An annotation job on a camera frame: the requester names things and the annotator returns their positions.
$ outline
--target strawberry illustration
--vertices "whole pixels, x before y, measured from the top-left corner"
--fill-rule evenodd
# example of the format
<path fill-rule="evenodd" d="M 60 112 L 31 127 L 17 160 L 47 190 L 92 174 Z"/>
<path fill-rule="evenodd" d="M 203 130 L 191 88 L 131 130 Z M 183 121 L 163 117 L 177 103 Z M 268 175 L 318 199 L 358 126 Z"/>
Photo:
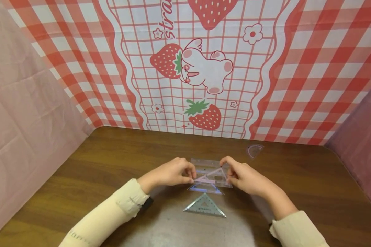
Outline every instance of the strawberry illustration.
<path fill-rule="evenodd" d="M 181 73 L 181 52 L 178 44 L 167 44 L 151 56 L 150 63 L 163 76 L 178 79 Z"/>
<path fill-rule="evenodd" d="M 231 12 L 237 2 L 238 0 L 188 0 L 188 4 L 206 30 L 214 29 Z"/>
<path fill-rule="evenodd" d="M 217 106 L 203 101 L 191 101 L 186 100 L 190 103 L 185 114 L 188 116 L 188 120 L 198 128 L 204 130 L 216 130 L 221 122 L 221 112 Z"/>

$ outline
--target triangle ruler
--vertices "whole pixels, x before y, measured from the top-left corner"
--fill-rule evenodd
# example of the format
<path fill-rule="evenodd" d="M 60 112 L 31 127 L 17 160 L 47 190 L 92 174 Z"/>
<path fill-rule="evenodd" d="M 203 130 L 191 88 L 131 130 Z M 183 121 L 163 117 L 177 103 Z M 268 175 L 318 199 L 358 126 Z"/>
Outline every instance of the triangle ruler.
<path fill-rule="evenodd" d="M 183 211 L 227 218 L 206 193 L 203 193 L 203 195 L 194 200 L 194 202 L 188 205 Z"/>
<path fill-rule="evenodd" d="M 221 167 L 209 172 L 206 175 L 198 177 L 194 181 L 199 183 L 215 184 L 219 187 L 232 188 L 232 185 L 227 183 L 227 175 Z"/>
<path fill-rule="evenodd" d="M 193 184 L 188 190 L 203 192 L 203 193 L 215 193 L 217 195 L 224 195 L 214 184 L 197 183 Z"/>

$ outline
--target red gingham fabric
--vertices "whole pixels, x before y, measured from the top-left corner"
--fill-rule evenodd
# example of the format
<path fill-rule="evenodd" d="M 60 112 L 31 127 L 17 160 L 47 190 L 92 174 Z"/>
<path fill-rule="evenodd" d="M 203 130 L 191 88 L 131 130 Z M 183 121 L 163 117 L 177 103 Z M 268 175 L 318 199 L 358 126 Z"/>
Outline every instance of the red gingham fabric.
<path fill-rule="evenodd" d="M 95 127 L 323 145 L 371 88 L 371 0 L 238 0 L 210 30 L 186 0 L 170 8 L 146 0 L 3 3 Z M 165 18 L 166 29 L 158 24 Z M 169 31 L 170 21 L 175 39 L 159 37 L 154 31 Z M 219 50 L 232 62 L 221 93 L 151 64 L 165 45 L 185 49 L 197 38 L 204 57 Z M 217 107 L 219 127 L 196 127 L 184 114 L 187 99 Z"/>
<path fill-rule="evenodd" d="M 371 0 L 307 1 L 287 23 L 255 138 L 323 145 L 371 88 Z"/>

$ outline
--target pink fabric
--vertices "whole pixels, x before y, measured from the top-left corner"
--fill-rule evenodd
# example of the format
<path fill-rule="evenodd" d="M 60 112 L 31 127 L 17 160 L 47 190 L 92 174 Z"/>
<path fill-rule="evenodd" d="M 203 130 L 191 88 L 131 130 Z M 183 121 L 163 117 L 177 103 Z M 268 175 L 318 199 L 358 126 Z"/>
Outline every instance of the pink fabric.
<path fill-rule="evenodd" d="M 0 3 L 0 228 L 91 131 Z"/>
<path fill-rule="evenodd" d="M 371 91 L 327 146 L 338 154 L 371 200 Z"/>
<path fill-rule="evenodd" d="M 205 2 L 3 0 L 95 127 L 323 145 L 371 89 L 371 0 Z"/>

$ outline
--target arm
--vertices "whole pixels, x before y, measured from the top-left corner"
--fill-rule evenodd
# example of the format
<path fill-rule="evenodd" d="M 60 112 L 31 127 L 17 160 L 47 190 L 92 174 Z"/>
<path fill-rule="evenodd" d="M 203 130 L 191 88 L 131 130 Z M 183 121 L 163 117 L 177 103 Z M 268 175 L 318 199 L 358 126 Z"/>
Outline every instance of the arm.
<path fill-rule="evenodd" d="M 264 198 L 274 216 L 271 234 L 284 247 L 328 247 L 304 211 L 299 211 L 287 194 L 274 182 L 260 174 L 248 164 L 239 163 L 227 156 L 220 161 L 228 163 L 228 182 L 251 195 Z"/>
<path fill-rule="evenodd" d="M 136 217 L 152 189 L 159 185 L 193 183 L 196 170 L 184 158 L 175 158 L 131 179 L 79 221 L 65 236 L 59 247 L 100 246 L 121 224 Z"/>

